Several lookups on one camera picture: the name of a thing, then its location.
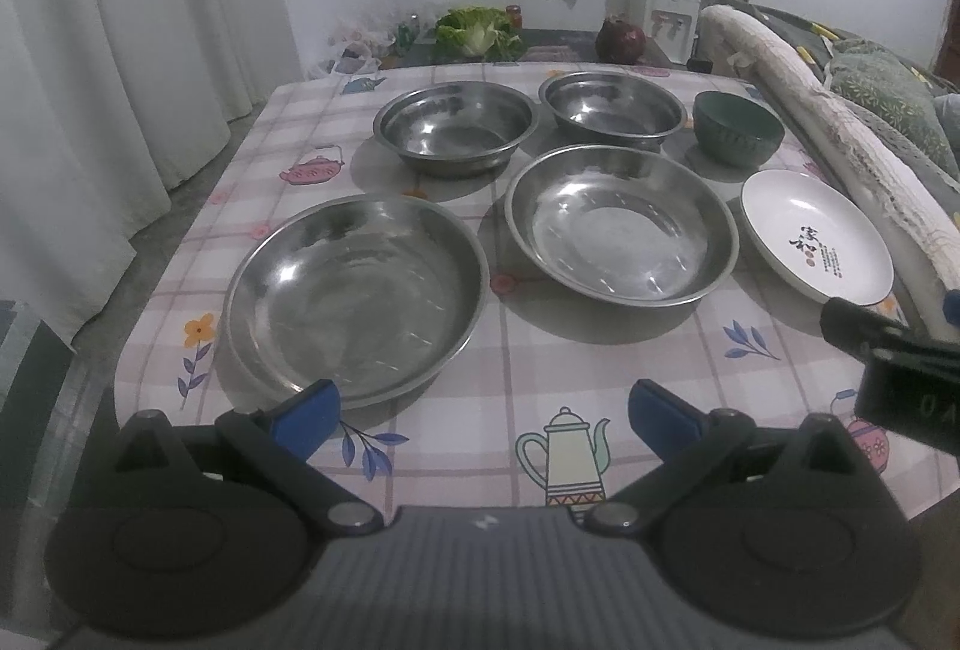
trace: jar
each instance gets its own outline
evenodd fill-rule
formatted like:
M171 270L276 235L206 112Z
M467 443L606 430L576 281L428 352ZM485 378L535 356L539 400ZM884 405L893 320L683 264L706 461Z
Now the jar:
M523 14L519 5L508 5L507 16L510 17L510 26L513 29L523 29Z

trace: pink teapot print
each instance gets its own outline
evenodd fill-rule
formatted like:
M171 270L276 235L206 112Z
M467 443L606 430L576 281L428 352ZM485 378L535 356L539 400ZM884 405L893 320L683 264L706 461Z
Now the pink teapot print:
M856 416L856 390L842 390L834 396L830 404L830 413L839 418L847 433L853 437L856 445L863 450L870 465L878 474L882 474L890 460L890 439L880 426L867 423Z
M331 160L329 157L323 156L323 154L314 156L315 152L325 148L335 148L338 159ZM280 178L288 184L294 184L296 186L301 184L323 184L323 182L329 181L337 175L342 167L344 167L343 150L338 145L334 145L334 143L317 146L314 151L304 154L304 157L309 159L304 159L304 161L290 167L289 170L285 170L280 174Z

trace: cabbage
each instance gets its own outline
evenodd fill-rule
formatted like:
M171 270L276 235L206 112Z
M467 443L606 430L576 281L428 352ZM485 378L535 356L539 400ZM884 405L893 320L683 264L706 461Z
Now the cabbage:
M455 8L437 23L437 47L441 52L514 60L524 52L510 18L497 8Z

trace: table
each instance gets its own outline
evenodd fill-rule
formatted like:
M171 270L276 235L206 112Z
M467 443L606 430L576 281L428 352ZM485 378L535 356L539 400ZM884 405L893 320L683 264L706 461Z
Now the table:
M536 133L498 176L453 182L416 175L371 137L380 106L430 83L486 80L536 95L545 78L582 67L401 68L277 89L133 328L117 367L120 423L146 408L174 424L212 423L230 408L211 360L224 293L244 256L310 206L363 191L406 193L443 204L476 231L493 292L469 344L436 381L420 394L344 413L338 433L310 461L386 516L403 504L549 500L587 508L612 495L659 463L627 420L627 394L640 377L704 410L736 407L761 425L792 427L809 412L832 411L869 450L909 516L952 492L960 484L953 458L853 418L861 365L824 342L819 307L784 284L749 241L741 242L733 274L699 305L608 306L542 274L512 242L501 213L507 183L549 147L549 130ZM666 87L688 111L709 89L758 98L749 84L728 78L626 70ZM664 153L691 164L736 213L743 176L712 167L691 130L671 138ZM323 175L290 183L302 179L289 170L308 162ZM817 175L789 134L765 167ZM894 313L896 302L881 309ZM592 451L592 461L581 458L577 475L547 475L544 447L570 447L557 426L577 418L590 439L580 451Z

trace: stainless steel plate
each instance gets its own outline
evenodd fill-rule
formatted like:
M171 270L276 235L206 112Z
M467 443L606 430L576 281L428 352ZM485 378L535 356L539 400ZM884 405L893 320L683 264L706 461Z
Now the stainless steel plate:
M460 178L493 170L536 130L523 92L483 81L450 81L401 95L373 120L373 135L427 175Z
M560 129L580 143L614 143L655 151L686 124L677 97L626 73L565 73L548 78L539 98Z
M726 204L659 154L569 146L512 181L507 222L520 247L559 282L628 306L675 306L714 289L736 263Z
M483 249L447 210L404 196L308 209L230 282L218 372L239 396L283 400L332 379L344 408L436 375L472 333L488 290Z

